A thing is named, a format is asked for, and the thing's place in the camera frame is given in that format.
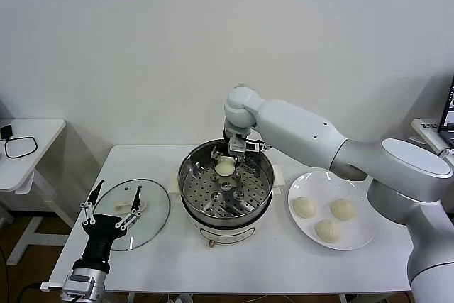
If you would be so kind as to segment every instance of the glass lid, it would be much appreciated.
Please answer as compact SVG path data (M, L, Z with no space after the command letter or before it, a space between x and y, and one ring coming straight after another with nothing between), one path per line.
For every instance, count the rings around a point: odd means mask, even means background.
M169 196L163 186L148 179L122 182L110 189L96 204L95 214L124 218L131 212L137 188L140 188L140 219L128 233L113 242L112 250L127 251L151 241L164 226L170 212Z

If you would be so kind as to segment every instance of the power cord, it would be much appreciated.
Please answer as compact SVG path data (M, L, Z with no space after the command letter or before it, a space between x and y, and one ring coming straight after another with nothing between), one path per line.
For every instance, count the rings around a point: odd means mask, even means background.
M5 266L5 276L6 276L6 303L9 303L9 274L8 274L8 265L6 264L5 253L2 248L0 248L1 257L3 258L3 264Z
M260 296L260 297L254 298L254 299L248 299L247 301L244 301L244 302L241 302L241 303L255 302L255 301L258 301L259 299L265 298L266 296L267 296L267 295L265 295L265 296Z
M17 296L16 303L22 303L22 296L25 293L25 291L27 291L28 289L40 290L41 289L41 282L39 282L39 283L30 283L30 284L27 284L25 287L23 287L21 289L21 291L19 292L18 296Z

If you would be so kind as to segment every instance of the white table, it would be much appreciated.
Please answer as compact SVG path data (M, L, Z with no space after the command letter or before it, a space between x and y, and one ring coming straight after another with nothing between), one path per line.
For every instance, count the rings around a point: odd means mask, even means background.
M411 122L411 127L413 127L436 154L449 148L449 145L438 134L439 123L440 120L437 119L414 119ZM450 155L444 158L444 160L451 167L454 167L454 155Z
M167 186L193 146L116 146L98 181L103 193L119 182L144 177ZM335 294L409 291L406 263L412 249L405 227L377 214L378 233L364 248L336 251L306 237L286 208L290 184L311 168L276 150L286 186L273 197L262 226L245 241L209 248L181 204L173 204L163 230L128 252L111 252L106 290L112 292L190 292L203 294ZM64 282L87 242L79 216L50 276Z
M74 226L75 213L67 203L58 197L55 189L35 169L42 156L65 127L62 119L12 119L0 120L0 126L11 124L13 138L32 136L38 144L38 149L23 158L9 159L4 155L4 143L0 142L0 192L14 192L28 182L33 181L38 188L38 194L43 201L58 214L69 226ZM12 222L12 216L2 207L0 215ZM42 217L33 217L23 235L8 258L8 265L17 265L28 245L63 246L67 236L34 233L39 227Z

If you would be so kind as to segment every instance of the white wall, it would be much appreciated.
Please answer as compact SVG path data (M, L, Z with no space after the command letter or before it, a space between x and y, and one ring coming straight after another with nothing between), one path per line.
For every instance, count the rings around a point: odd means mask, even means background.
M0 0L4 107L65 118L100 163L221 136L240 83L352 138L404 137L441 113L453 51L453 0Z

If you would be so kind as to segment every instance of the robotic hand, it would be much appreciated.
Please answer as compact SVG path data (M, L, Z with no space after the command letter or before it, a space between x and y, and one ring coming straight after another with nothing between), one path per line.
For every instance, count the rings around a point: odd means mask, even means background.
M62 302L102 302L104 280L110 270L108 261L112 243L126 235L127 228L140 218L140 186L135 193L131 212L124 218L93 214L93 207L103 183L104 180L100 181L88 199L80 204L85 213L82 228L89 236L82 257L74 262L72 273L67 276L63 285L48 282L41 285L42 291L62 290Z
M265 143L305 165L325 168L346 180L370 175L371 205L409 230L414 249L407 272L416 301L451 301L454 226L440 203L453 175L448 164L400 140L349 140L323 117L284 101L264 100L247 87L230 92L224 111L229 153L240 160L250 150L247 136L253 129Z

